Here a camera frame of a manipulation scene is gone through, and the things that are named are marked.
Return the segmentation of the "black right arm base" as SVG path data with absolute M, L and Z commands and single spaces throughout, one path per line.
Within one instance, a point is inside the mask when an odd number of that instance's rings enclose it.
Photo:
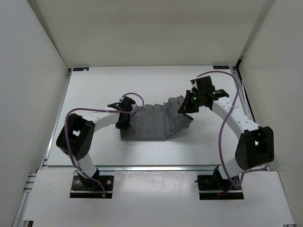
M 211 175 L 198 175 L 195 183 L 198 184 L 201 201 L 244 199 L 241 186 L 233 186 L 229 179 L 223 179 L 218 167 Z

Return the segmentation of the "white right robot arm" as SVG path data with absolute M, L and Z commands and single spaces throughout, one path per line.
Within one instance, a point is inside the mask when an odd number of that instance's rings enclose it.
M 208 93 L 200 92 L 195 88 L 187 90 L 178 112 L 197 113 L 202 106 L 220 116 L 223 125 L 228 125 L 238 139 L 234 157 L 227 162 L 223 159 L 222 139 L 218 139 L 221 165 L 214 170 L 213 185 L 216 188 L 223 189 L 232 178 L 274 160 L 273 130 L 250 120 L 235 107 L 223 89 Z

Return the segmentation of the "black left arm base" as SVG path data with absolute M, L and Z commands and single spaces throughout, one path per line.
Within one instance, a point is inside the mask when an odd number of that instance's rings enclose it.
M 89 198 L 89 199 L 111 199 L 113 196 L 114 176 L 104 175 L 99 171 L 98 181 L 92 181 L 78 173 L 73 174 L 70 198 Z

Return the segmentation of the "grey pleated skirt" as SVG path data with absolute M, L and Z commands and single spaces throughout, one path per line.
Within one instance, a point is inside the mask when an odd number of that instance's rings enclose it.
M 120 130 L 125 141 L 169 140 L 180 131 L 188 128 L 193 118 L 178 110 L 184 102 L 183 96 L 170 97 L 163 104 L 146 104 L 130 118 L 130 127 Z

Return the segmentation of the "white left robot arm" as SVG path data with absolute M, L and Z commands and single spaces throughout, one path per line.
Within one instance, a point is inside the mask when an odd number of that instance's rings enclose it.
M 99 171 L 89 156 L 94 133 L 112 124 L 128 128 L 130 115 L 126 111 L 103 110 L 85 116 L 72 113 L 65 119 L 56 146 L 70 158 L 80 182 L 88 189 L 101 185 Z

